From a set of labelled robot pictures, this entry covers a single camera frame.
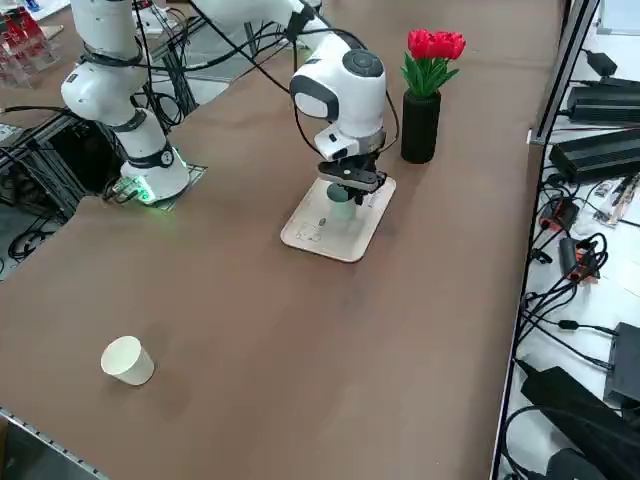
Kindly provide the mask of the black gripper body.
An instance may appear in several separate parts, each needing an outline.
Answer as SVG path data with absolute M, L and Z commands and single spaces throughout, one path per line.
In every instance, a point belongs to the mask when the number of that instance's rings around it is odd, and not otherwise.
M 318 176 L 342 187 L 373 193 L 384 185 L 387 178 L 385 172 L 377 169 L 379 155 L 380 152 L 376 150 L 338 160 L 322 161 L 318 164 Z

